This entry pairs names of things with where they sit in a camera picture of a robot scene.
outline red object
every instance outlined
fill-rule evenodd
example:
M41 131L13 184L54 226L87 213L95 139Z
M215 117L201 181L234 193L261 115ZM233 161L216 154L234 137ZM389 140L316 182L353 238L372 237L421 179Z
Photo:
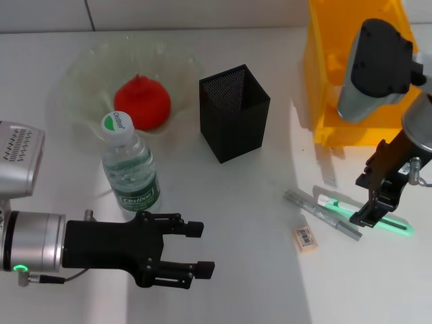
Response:
M169 117L171 99L159 82L136 75L114 96L114 109L127 113L137 130L152 130Z

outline barcode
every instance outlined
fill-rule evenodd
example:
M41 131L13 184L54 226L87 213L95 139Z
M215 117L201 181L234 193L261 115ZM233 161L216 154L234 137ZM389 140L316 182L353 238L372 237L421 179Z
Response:
M314 244L313 239L311 238L311 235L309 234L309 230L307 228L297 229L297 234L303 247Z

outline green bottle label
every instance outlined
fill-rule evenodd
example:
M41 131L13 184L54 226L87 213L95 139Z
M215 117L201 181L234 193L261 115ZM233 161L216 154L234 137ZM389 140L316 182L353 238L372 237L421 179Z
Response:
M152 207L161 194L156 175L150 184L138 191L124 192L113 188L113 192L121 207L134 212Z

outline green indicator light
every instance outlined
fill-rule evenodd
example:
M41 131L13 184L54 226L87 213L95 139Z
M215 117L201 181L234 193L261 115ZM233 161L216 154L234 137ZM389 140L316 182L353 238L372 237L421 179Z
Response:
M28 268L25 265L16 265L13 267L14 271L28 271Z

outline eraser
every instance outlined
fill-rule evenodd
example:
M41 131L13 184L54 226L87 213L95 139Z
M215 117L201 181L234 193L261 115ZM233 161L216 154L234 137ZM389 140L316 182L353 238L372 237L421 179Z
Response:
M313 233L309 226L304 226L294 231L294 237L296 238L298 247L301 252L308 252L318 248L317 241L313 236Z

